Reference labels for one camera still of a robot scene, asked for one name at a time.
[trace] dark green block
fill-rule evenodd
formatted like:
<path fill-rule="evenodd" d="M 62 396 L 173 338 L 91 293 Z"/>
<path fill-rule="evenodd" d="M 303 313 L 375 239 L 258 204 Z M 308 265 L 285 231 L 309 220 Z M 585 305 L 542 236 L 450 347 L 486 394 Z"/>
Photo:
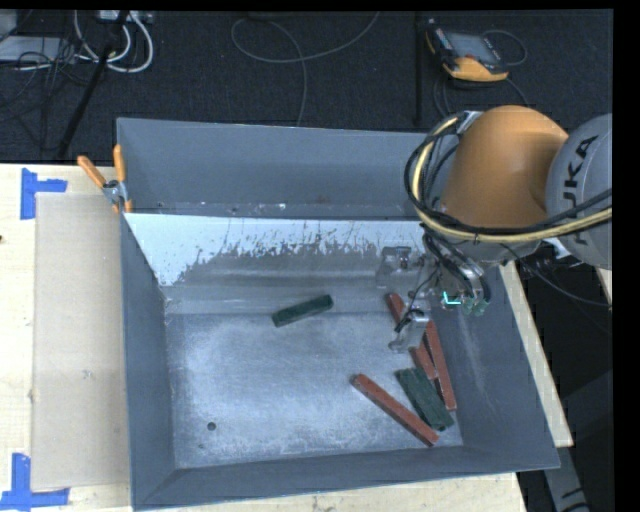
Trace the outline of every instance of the dark green block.
<path fill-rule="evenodd" d="M 327 311 L 333 307 L 333 299 L 331 295 L 322 295 L 315 299 L 311 299 L 301 304 L 296 304 L 289 308 L 281 309 L 280 311 L 271 315 L 273 323 L 276 327 L 290 324 L 302 318 L 306 318 L 311 315 L 317 315 L 323 311 Z"/>
<path fill-rule="evenodd" d="M 442 431 L 453 425 L 453 417 L 444 406 L 433 383 L 421 368 L 398 370 L 396 378 L 418 415 L 431 428 Z"/>

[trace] cable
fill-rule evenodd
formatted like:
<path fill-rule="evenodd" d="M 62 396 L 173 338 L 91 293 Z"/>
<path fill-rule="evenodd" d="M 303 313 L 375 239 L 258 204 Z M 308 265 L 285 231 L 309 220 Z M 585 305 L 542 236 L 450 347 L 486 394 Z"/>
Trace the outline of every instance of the cable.
<path fill-rule="evenodd" d="M 237 20 L 232 25 L 232 27 L 231 27 L 231 40 L 233 41 L 234 46 L 238 50 L 240 50 L 242 53 L 244 53 L 247 57 L 251 57 L 252 59 L 256 59 L 256 60 L 259 60 L 259 61 L 262 61 L 262 62 L 267 62 L 269 64 L 293 64 L 295 62 L 307 61 L 307 60 L 311 60 L 311 59 L 318 59 L 320 57 L 325 57 L 327 55 L 331 55 L 332 53 L 336 53 L 336 52 L 339 52 L 341 50 L 344 50 L 345 48 L 348 48 L 349 46 L 351 46 L 352 44 L 357 42 L 359 39 L 364 37 L 364 35 L 367 32 L 369 32 L 369 30 L 371 30 L 371 27 L 376 22 L 376 20 L 378 19 L 379 16 L 380 16 L 380 11 L 377 11 L 374 14 L 373 18 L 371 19 L 371 21 L 369 22 L 369 24 L 364 28 L 364 30 L 362 32 L 360 32 L 356 37 L 354 37 L 350 41 L 346 42 L 345 44 L 342 44 L 342 45 L 337 46 L 335 48 L 331 48 L 330 50 L 326 50 L 326 51 L 319 52 L 319 53 L 314 53 L 312 55 L 300 56 L 300 57 L 298 57 L 296 59 L 270 59 L 270 58 L 267 58 L 267 57 L 261 57 L 260 55 L 256 55 L 256 54 L 251 53 L 248 50 L 245 50 L 244 48 L 242 48 L 242 46 L 240 46 L 240 44 L 238 43 L 238 41 L 236 39 L 235 31 L 236 31 L 236 28 L 238 27 L 238 25 L 240 25 L 241 23 L 247 21 L 246 18 L 241 18 L 241 19 Z"/>
<path fill-rule="evenodd" d="M 509 66 L 509 67 L 514 67 L 514 66 L 519 66 L 520 64 L 522 64 L 524 61 L 527 60 L 527 57 L 529 56 L 529 52 L 527 50 L 527 47 L 524 45 L 524 43 L 518 39 L 516 36 L 514 36 L 511 32 L 507 32 L 506 30 L 500 30 L 500 29 L 492 29 L 492 30 L 486 30 L 483 34 L 482 37 L 485 37 L 489 34 L 503 34 L 505 36 L 510 37 L 511 39 L 513 39 L 516 43 L 518 43 L 520 45 L 520 48 L 522 49 L 522 53 L 523 56 L 520 60 L 516 61 L 516 62 L 505 62 L 505 66 Z"/>
<path fill-rule="evenodd" d="M 255 55 L 247 50 L 245 50 L 242 46 L 240 46 L 240 44 L 238 43 L 237 39 L 236 39 L 236 28 L 243 22 L 247 21 L 247 18 L 240 18 L 239 20 L 236 20 L 233 25 L 231 26 L 231 40 L 234 44 L 234 46 L 240 51 L 242 52 L 244 55 L 246 55 L 247 57 L 250 57 L 252 59 L 258 60 L 260 62 L 266 62 L 268 64 L 294 64 L 296 62 L 299 62 L 302 65 L 302 79 L 303 79 L 303 87 L 302 87 L 302 100 L 300 102 L 300 110 L 298 113 L 298 118 L 296 120 L 296 126 L 300 126 L 301 122 L 302 122 L 302 117 L 304 114 L 304 109 L 305 109 L 305 105 L 307 102 L 307 94 L 308 94 L 308 78 L 307 78 L 307 66 L 306 66 L 306 62 L 308 60 L 311 59 L 318 59 L 320 57 L 325 57 L 327 55 L 331 55 L 332 53 L 336 53 L 339 52 L 340 50 L 344 50 L 345 48 L 351 46 L 352 44 L 354 44 L 356 41 L 358 41 L 360 38 L 362 38 L 367 32 L 369 32 L 369 30 L 371 29 L 371 27 L 373 26 L 373 24 L 375 23 L 375 21 L 378 19 L 378 16 L 380 16 L 380 11 L 376 12 L 376 14 L 373 16 L 373 19 L 369 22 L 369 24 L 364 28 L 364 30 L 362 32 L 360 32 L 360 34 L 358 34 L 356 37 L 354 37 L 353 39 L 351 39 L 350 41 L 348 41 L 345 44 L 342 44 L 338 47 L 332 48 L 330 50 L 326 50 L 320 53 L 315 53 L 312 55 L 303 55 L 302 53 L 302 49 L 300 48 L 300 45 L 298 44 L 298 42 L 296 41 L 296 39 L 293 37 L 293 35 L 291 35 L 290 32 L 288 32 L 282 25 L 274 22 L 274 21 L 269 21 L 269 25 L 272 25 L 274 27 L 276 27 L 278 30 L 280 30 L 282 33 L 284 33 L 289 40 L 293 43 L 293 45 L 296 48 L 296 51 L 298 52 L 298 57 L 295 59 L 271 59 L 271 58 L 267 58 L 267 57 L 261 57 L 259 55 Z"/>
<path fill-rule="evenodd" d="M 449 104 L 449 99 L 447 98 L 447 80 L 446 80 L 446 75 L 444 73 L 441 73 L 440 76 L 438 77 L 438 79 L 436 80 L 436 82 L 433 84 L 433 96 L 434 96 L 434 103 L 436 104 L 436 108 L 438 109 L 438 112 L 440 112 L 440 115 L 443 116 L 447 116 L 449 114 L 452 114 L 454 112 L 454 109 L 451 108 L 451 105 Z M 471 85 L 471 84 L 466 84 L 466 87 L 462 87 L 462 84 L 464 82 L 459 81 L 459 79 L 454 79 L 456 81 L 459 82 L 458 84 L 458 89 L 464 89 L 467 91 L 476 91 L 476 90 L 485 90 L 488 86 L 486 84 L 482 84 L 482 85 Z M 505 78 L 504 81 L 509 84 L 518 94 L 518 96 L 520 97 L 520 99 L 522 100 L 522 105 L 525 107 L 528 107 L 529 105 L 531 105 L 529 103 L 529 100 L 527 99 L 526 95 L 524 94 L 524 92 L 522 91 L 522 89 L 520 89 L 520 87 L 518 87 L 513 80 L 511 80 L 510 78 Z M 442 108 L 442 106 L 438 103 L 437 100 L 437 93 L 438 93 L 438 86 L 441 85 L 440 88 L 440 95 L 442 96 L 442 100 L 444 102 L 445 105 L 445 109 Z"/>
<path fill-rule="evenodd" d="M 604 302 L 596 302 L 594 300 L 585 299 L 584 297 L 580 297 L 578 295 L 574 295 L 573 293 L 569 292 L 568 290 L 565 290 L 564 288 L 561 288 L 560 286 L 556 285 L 555 283 L 553 283 L 552 281 L 547 279 L 542 273 L 538 272 L 538 270 L 536 268 L 534 268 L 531 265 L 529 265 L 528 263 L 526 263 L 520 256 L 518 256 L 515 253 L 515 251 L 513 251 L 511 249 L 511 247 L 508 247 L 505 244 L 500 244 L 500 245 L 502 247 L 504 247 L 505 249 L 507 249 L 511 254 L 513 254 L 515 256 L 516 260 L 519 261 L 520 264 L 522 266 L 524 266 L 529 272 L 531 272 L 536 277 L 542 279 L 549 286 L 551 286 L 555 290 L 559 291 L 560 293 L 566 295 L 567 297 L 570 297 L 570 298 L 575 299 L 575 300 L 580 301 L 580 302 L 584 302 L 585 304 L 591 304 L 593 306 L 599 306 L 599 307 L 605 307 L 605 308 L 612 308 L 613 307 L 612 304 L 605 304 Z"/>
<path fill-rule="evenodd" d="M 74 9 L 73 10 L 73 26 L 75 28 L 76 31 L 76 35 L 78 36 L 78 39 L 80 39 L 81 42 L 81 46 L 82 48 L 84 48 L 84 50 L 89 54 L 89 57 L 87 57 L 86 55 L 81 55 L 78 54 L 78 58 L 79 59 L 84 59 L 84 60 L 90 60 L 93 62 L 98 62 L 100 60 L 100 57 L 98 56 L 98 54 L 96 54 L 91 47 L 89 46 L 89 44 L 87 43 L 87 41 L 85 40 L 82 31 L 80 30 L 80 25 L 78 23 L 78 10 Z M 120 59 L 123 59 L 124 57 L 126 57 L 126 55 L 129 53 L 129 50 L 131 49 L 131 35 L 129 34 L 129 29 L 127 29 L 126 26 L 122 26 L 122 31 L 124 32 L 125 38 L 127 40 L 125 49 L 122 50 L 122 52 L 119 55 L 115 55 L 113 57 L 110 57 L 109 59 L 107 59 L 107 62 L 116 62 Z"/>
<path fill-rule="evenodd" d="M 73 11 L 73 14 L 74 14 L 73 21 L 74 21 L 76 35 L 82 42 L 82 48 L 89 54 L 89 57 L 86 57 L 83 55 L 79 55 L 78 57 L 85 60 L 91 60 L 92 62 L 97 63 L 100 60 L 100 57 L 91 49 L 91 47 L 87 44 L 87 42 L 84 39 L 82 31 L 80 30 L 80 25 L 78 24 L 77 9 Z M 140 17 L 136 13 L 130 12 L 129 17 L 133 20 L 133 22 L 137 25 L 137 27 L 140 29 L 140 31 L 144 35 L 145 41 L 148 47 L 148 54 L 145 62 L 138 67 L 129 68 L 129 67 L 116 66 L 115 64 L 113 64 L 113 62 L 123 59 L 129 53 L 129 50 L 131 49 L 131 46 L 132 46 L 131 35 L 129 34 L 129 30 L 127 29 L 126 26 L 123 25 L 122 29 L 125 34 L 125 37 L 127 38 L 126 47 L 119 55 L 115 55 L 114 57 L 110 57 L 109 59 L 107 59 L 107 67 L 112 71 L 117 71 L 118 73 L 140 73 L 141 71 L 144 71 L 151 65 L 154 57 L 154 46 L 153 46 L 153 40 L 151 39 L 151 34 L 147 30 L 147 28 L 144 26 L 144 23 L 140 21 Z"/>
<path fill-rule="evenodd" d="M 555 280 L 556 284 L 558 286 L 561 286 L 558 277 L 555 274 L 551 274 L 551 278 Z M 591 316 L 587 311 L 585 311 L 585 309 L 582 307 L 582 305 L 580 304 L 579 300 L 576 300 L 574 297 L 569 297 L 569 299 L 571 300 L 571 302 L 573 303 L 573 305 L 576 307 L 576 309 L 587 319 L 589 320 L 589 322 L 591 322 L 593 324 L 594 327 L 596 327 L 600 332 L 606 334 L 607 336 L 611 337 L 613 334 L 612 332 L 607 329 L 606 327 L 603 327 L 602 325 L 600 325 L 600 323 L 596 322 L 596 320 L 593 318 L 593 316 Z"/>
<path fill-rule="evenodd" d="M 285 30 L 284 27 L 282 27 L 281 25 L 279 25 L 275 21 L 270 21 L 269 25 L 273 25 L 278 30 L 283 32 L 290 39 L 290 41 L 293 43 L 293 46 L 296 47 L 298 55 L 300 56 L 299 62 L 300 62 L 300 65 L 302 66 L 303 87 L 302 87 L 302 100 L 300 101 L 300 111 L 298 113 L 298 119 L 296 120 L 296 126 L 300 126 L 300 123 L 302 122 L 302 115 L 304 114 L 304 107 L 305 107 L 305 104 L 307 102 L 307 89 L 308 89 L 308 86 L 307 86 L 307 63 L 306 63 L 305 59 L 303 58 L 302 49 L 300 48 L 300 45 L 294 39 L 294 37 L 287 30 Z"/>
<path fill-rule="evenodd" d="M 418 214 L 423 222 L 431 228 L 433 231 L 436 231 L 443 235 L 453 236 L 456 238 L 461 238 L 464 240 L 471 240 L 474 243 L 478 242 L 492 242 L 492 243 L 520 243 L 520 242 L 532 242 L 539 241 L 545 238 L 554 238 L 557 236 L 569 234 L 578 230 L 586 229 L 596 224 L 600 224 L 604 221 L 607 221 L 612 217 L 612 208 L 609 206 L 604 210 L 585 216 L 583 218 L 577 219 L 575 221 L 568 222 L 566 224 L 561 224 L 559 226 L 553 226 L 549 228 L 540 228 L 540 229 L 532 229 L 530 231 L 526 231 L 524 228 L 519 230 L 510 230 L 515 231 L 513 234 L 504 234 L 504 231 L 500 232 L 500 234 L 490 234 L 492 230 L 490 228 L 484 228 L 484 232 L 481 232 L 482 228 L 474 228 L 468 227 L 467 229 L 459 228 L 454 229 L 451 227 L 447 227 L 434 218 L 432 218 L 432 214 L 434 213 L 430 210 L 425 204 L 423 204 L 418 199 L 419 194 L 419 185 L 420 185 L 420 170 L 424 168 L 425 160 L 429 154 L 429 152 L 433 148 L 435 137 L 438 134 L 444 133 L 444 131 L 451 126 L 455 125 L 455 123 L 459 120 L 459 115 L 451 116 L 448 119 L 445 119 L 434 131 L 432 134 L 427 136 L 425 142 L 417 148 L 418 159 L 415 165 L 415 169 L 413 173 L 413 178 L 410 180 L 411 173 L 411 161 L 412 158 L 409 159 L 407 166 L 405 167 L 404 174 L 404 182 L 405 189 L 407 194 L 409 195 L 409 199 L 412 204 L 418 209 Z M 460 226 L 460 223 L 453 219 L 450 216 L 445 216 L 441 214 L 440 217 L 445 217 L 453 220 Z"/>
<path fill-rule="evenodd" d="M 440 269 L 440 264 L 438 263 L 438 265 L 436 265 L 436 268 L 433 269 L 433 272 L 429 274 L 429 277 L 427 277 L 424 281 L 422 281 L 422 283 L 420 283 L 418 287 L 415 289 L 415 291 L 413 292 L 413 296 L 411 297 L 411 301 L 409 302 L 409 307 L 407 307 L 407 311 L 405 312 L 404 315 L 402 315 L 402 318 L 398 321 L 398 323 L 394 327 L 394 330 L 396 332 L 400 332 L 402 328 L 405 326 L 405 324 L 407 323 L 407 319 L 409 318 L 409 315 L 412 312 L 413 304 L 416 300 L 416 297 L 418 296 L 418 293 L 420 292 L 423 286 L 425 286 L 427 283 L 429 283 L 429 281 L 433 279 L 433 277 L 436 275 L 439 269 Z"/>

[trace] black cable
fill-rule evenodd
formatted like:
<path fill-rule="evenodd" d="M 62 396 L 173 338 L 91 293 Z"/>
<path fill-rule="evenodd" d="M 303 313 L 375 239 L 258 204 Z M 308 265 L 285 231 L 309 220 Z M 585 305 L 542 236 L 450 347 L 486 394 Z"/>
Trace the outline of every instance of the black cable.
<path fill-rule="evenodd" d="M 560 283 L 558 277 L 552 272 L 551 273 L 551 278 L 555 280 L 556 284 L 560 287 L 562 287 L 562 284 Z M 589 322 L 591 322 L 593 324 L 594 327 L 596 327 L 600 332 L 606 334 L 607 336 L 611 337 L 612 336 L 612 332 L 609 329 L 606 329 L 605 327 L 603 327 L 602 325 L 600 325 L 598 322 L 595 321 L 595 319 L 593 318 L 593 316 L 591 316 L 580 304 L 580 301 L 576 300 L 574 297 L 569 297 L 569 299 L 571 300 L 571 302 L 573 303 L 573 305 L 576 307 L 576 309 L 584 316 L 587 318 L 587 320 L 589 320 Z"/>
<path fill-rule="evenodd" d="M 438 109 L 438 111 L 440 112 L 441 115 L 449 115 L 451 114 L 454 109 L 451 108 L 451 105 L 449 103 L 449 98 L 447 97 L 447 80 L 446 80 L 446 75 L 444 73 L 441 73 L 440 76 L 438 77 L 438 80 L 436 80 L 436 82 L 433 84 L 433 95 L 434 95 L 434 102 L 436 104 L 436 108 Z M 487 87 L 491 87 L 494 84 L 487 85 L 487 84 L 476 84 L 476 85 L 472 85 L 472 84 L 467 84 L 465 82 L 460 81 L 459 79 L 454 79 L 454 80 L 458 80 L 458 89 L 464 89 L 466 91 L 477 91 L 477 90 L 485 90 L 487 89 Z M 529 103 L 529 100 L 527 99 L 526 95 L 524 94 L 524 92 L 522 91 L 522 89 L 520 89 L 520 87 L 518 87 L 513 80 L 511 80 L 510 78 L 505 78 L 504 81 L 509 84 L 518 94 L 518 96 L 520 97 L 520 100 L 522 101 L 522 105 L 525 107 L 528 107 L 529 105 L 531 105 Z M 438 85 L 441 85 L 440 88 L 440 95 L 442 96 L 442 100 L 444 102 L 445 105 L 445 110 L 442 109 L 442 107 L 438 104 L 438 101 L 436 99 L 437 96 L 437 88 Z"/>
<path fill-rule="evenodd" d="M 525 267 L 529 272 L 531 272 L 533 275 L 535 275 L 536 277 L 542 279 L 545 283 L 547 283 L 549 286 L 551 286 L 553 289 L 555 289 L 556 291 L 566 295 L 567 297 L 571 297 L 575 300 L 578 300 L 580 302 L 584 302 L 585 304 L 591 304 L 593 306 L 599 306 L 599 307 L 605 307 L 605 308 L 612 308 L 612 304 L 605 304 L 604 302 L 596 302 L 594 300 L 590 300 L 590 299 L 586 299 L 584 297 L 580 297 L 578 295 L 575 295 L 573 293 L 571 293 L 568 290 L 565 290 L 564 288 L 556 285 L 554 282 L 552 282 L 551 280 L 547 279 L 542 273 L 538 272 L 538 269 L 532 267 L 531 265 L 529 265 L 528 263 L 526 263 L 520 256 L 518 256 L 512 249 L 511 247 L 505 245 L 505 244 L 500 244 L 502 247 L 504 247 L 505 249 L 507 249 L 511 254 L 513 254 L 513 256 L 515 256 L 516 260 L 520 262 L 520 264 Z"/>
<path fill-rule="evenodd" d="M 433 279 L 433 277 L 436 275 L 439 269 L 440 269 L 440 264 L 438 263 L 438 265 L 436 265 L 436 268 L 433 269 L 433 272 L 429 274 L 429 277 L 427 277 L 424 281 L 422 281 L 422 283 L 420 283 L 418 287 L 415 289 L 415 291 L 413 292 L 413 296 L 411 297 L 411 301 L 409 302 L 409 307 L 407 308 L 407 311 L 405 312 L 404 315 L 402 315 L 402 318 L 398 321 L 398 323 L 394 327 L 395 332 L 400 332 L 402 328 L 406 325 L 407 319 L 409 318 L 409 315 L 412 313 L 413 304 L 416 301 L 416 297 L 418 296 L 418 293 L 420 292 L 423 286 L 428 284 L 429 281 Z"/>
<path fill-rule="evenodd" d="M 500 30 L 500 29 L 492 29 L 492 30 L 486 30 L 483 34 L 482 37 L 485 37 L 489 34 L 503 34 L 505 36 L 510 37 L 511 39 L 513 39 L 516 43 L 518 43 L 520 45 L 520 48 L 522 49 L 522 58 L 516 62 L 506 62 L 504 65 L 505 66 L 509 66 L 509 67 L 514 67 L 514 66 L 519 66 L 520 64 L 522 64 L 524 61 L 527 60 L 527 57 L 529 56 L 529 51 L 527 50 L 527 47 L 524 45 L 524 43 L 518 39 L 516 36 L 514 36 L 511 32 L 508 32 L 506 30 Z"/>

